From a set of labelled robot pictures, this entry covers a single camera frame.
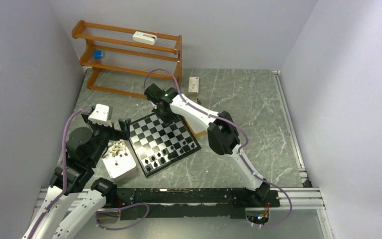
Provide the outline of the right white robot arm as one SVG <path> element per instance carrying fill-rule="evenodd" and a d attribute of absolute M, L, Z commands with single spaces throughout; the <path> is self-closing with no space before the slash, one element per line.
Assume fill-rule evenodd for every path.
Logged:
<path fill-rule="evenodd" d="M 233 122 L 230 113 L 211 111 L 174 88 L 164 91 L 156 84 L 148 86 L 144 95 L 152 103 L 153 112 L 164 123 L 171 124 L 175 117 L 181 116 L 194 131 L 205 131 L 210 149 L 230 158 L 238 170 L 245 188 L 249 190 L 250 203 L 261 206 L 266 202 L 271 187 L 244 152 L 244 145 L 239 139 L 240 127 Z"/>

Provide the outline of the white device on rack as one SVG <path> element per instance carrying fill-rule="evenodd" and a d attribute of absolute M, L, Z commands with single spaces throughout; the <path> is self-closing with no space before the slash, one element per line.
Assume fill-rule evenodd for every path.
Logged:
<path fill-rule="evenodd" d="M 149 33 L 136 31 L 133 36 L 133 40 L 139 43 L 147 44 L 147 45 L 155 45 L 158 37 Z"/>

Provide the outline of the silver tin with white pieces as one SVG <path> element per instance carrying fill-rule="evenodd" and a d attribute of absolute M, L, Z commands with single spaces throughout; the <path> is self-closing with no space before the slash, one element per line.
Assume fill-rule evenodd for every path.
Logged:
<path fill-rule="evenodd" d="M 136 170 L 137 164 L 125 140 L 110 140 L 101 157 L 103 164 L 114 181 L 118 181 Z"/>

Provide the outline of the small white red box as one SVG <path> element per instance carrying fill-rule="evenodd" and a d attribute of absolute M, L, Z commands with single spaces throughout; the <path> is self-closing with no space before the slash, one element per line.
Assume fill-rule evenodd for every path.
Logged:
<path fill-rule="evenodd" d="M 194 94 L 199 93 L 199 77 L 189 77 L 188 92 Z"/>

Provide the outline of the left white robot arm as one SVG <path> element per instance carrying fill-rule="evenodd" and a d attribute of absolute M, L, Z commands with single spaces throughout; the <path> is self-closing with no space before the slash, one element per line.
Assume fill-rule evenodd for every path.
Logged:
<path fill-rule="evenodd" d="M 80 205 L 68 212 L 94 175 L 94 168 L 109 148 L 109 142 L 130 136 L 130 119 L 119 119 L 120 129 L 116 129 L 110 117 L 110 113 L 85 107 L 68 118 L 62 137 L 61 162 L 23 238 L 71 239 L 99 209 L 119 205 L 117 186 L 99 178 L 92 183 Z"/>

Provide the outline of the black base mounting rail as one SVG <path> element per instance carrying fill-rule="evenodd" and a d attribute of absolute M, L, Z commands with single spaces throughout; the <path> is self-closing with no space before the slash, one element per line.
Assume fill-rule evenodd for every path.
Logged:
<path fill-rule="evenodd" d="M 269 209 L 280 206 L 278 192 L 271 189 L 260 202 L 246 188 L 118 188 L 104 178 L 91 188 L 105 198 L 104 209 L 119 212 L 121 220 L 229 217 L 264 223 Z"/>

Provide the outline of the wooden three-tier rack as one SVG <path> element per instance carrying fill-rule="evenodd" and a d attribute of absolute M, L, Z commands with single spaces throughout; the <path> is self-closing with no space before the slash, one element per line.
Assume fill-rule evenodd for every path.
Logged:
<path fill-rule="evenodd" d="M 155 45 L 147 45 L 133 40 L 136 31 L 158 37 Z M 102 71 L 116 71 L 134 75 L 182 81 L 183 45 L 182 36 L 151 31 L 110 26 L 80 20 L 72 29 L 74 39 L 83 39 L 86 48 L 80 57 L 80 65 L 92 69 L 86 83 L 90 90 L 103 91 L 143 98 L 142 93 L 127 92 L 117 88 L 95 84 Z M 104 59 L 94 59 L 95 50 L 104 50 Z"/>

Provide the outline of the blue cap on rack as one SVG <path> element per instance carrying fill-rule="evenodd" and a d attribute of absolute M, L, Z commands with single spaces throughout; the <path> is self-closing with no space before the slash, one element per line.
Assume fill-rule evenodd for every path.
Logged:
<path fill-rule="evenodd" d="M 104 50 L 95 50 L 93 52 L 94 59 L 104 59 L 105 58 L 105 51 Z"/>

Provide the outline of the black white chess board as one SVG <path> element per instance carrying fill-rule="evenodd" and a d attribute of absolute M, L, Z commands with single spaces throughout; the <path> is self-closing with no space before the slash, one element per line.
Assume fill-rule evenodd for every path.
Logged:
<path fill-rule="evenodd" d="M 182 117 L 165 125 L 155 113 L 131 123 L 129 142 L 147 178 L 201 150 Z"/>

